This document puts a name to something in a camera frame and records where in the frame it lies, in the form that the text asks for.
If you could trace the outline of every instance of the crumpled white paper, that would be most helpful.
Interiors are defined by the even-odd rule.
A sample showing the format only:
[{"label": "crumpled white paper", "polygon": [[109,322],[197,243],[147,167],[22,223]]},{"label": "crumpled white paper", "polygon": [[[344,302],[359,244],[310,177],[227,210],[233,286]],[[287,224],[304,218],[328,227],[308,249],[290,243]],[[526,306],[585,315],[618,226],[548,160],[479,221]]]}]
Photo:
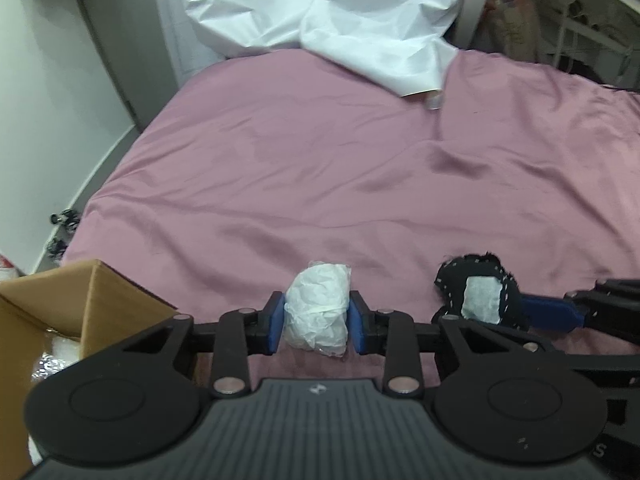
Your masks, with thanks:
[{"label": "crumpled white paper", "polygon": [[286,293],[284,339],[294,348],[341,356],[347,348],[346,316],[351,267],[312,262]]},{"label": "crumpled white paper", "polygon": [[179,41],[173,42],[178,56],[172,57],[183,64],[202,57],[193,32],[183,30],[186,11],[197,40],[219,55],[302,47],[399,96],[443,88],[457,49],[442,35],[460,1],[158,0],[161,14],[165,7],[171,10],[163,20],[165,34],[180,27]]}]

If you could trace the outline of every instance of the pink bedsheet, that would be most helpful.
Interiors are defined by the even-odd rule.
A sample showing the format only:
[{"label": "pink bedsheet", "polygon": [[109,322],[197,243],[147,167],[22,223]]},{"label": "pink bedsheet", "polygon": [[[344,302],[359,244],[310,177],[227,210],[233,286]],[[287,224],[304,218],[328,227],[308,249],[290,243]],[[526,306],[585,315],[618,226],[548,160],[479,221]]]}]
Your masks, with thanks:
[{"label": "pink bedsheet", "polygon": [[[372,308],[419,321],[454,255],[494,252],[537,294],[640,276],[638,96],[479,52],[445,95],[428,111],[302,50],[212,66],[92,198],[65,261],[100,258],[199,322],[260,308],[311,260],[349,264]],[[558,346],[635,351],[589,330]],[[381,363],[285,343],[251,358],[254,380]]]}]

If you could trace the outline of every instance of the white sheet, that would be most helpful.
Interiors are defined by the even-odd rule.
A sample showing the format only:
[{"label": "white sheet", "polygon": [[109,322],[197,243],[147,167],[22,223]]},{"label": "white sheet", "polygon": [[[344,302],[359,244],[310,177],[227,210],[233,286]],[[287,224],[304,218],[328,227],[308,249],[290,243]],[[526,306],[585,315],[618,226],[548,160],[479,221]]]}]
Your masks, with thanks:
[{"label": "white sheet", "polygon": [[[163,23],[180,27],[167,43],[170,50],[174,44],[181,82],[212,62],[195,38],[224,57],[301,46],[398,95],[441,89],[456,53],[442,34],[460,0],[158,1]],[[185,16],[195,35],[185,34]]]}]

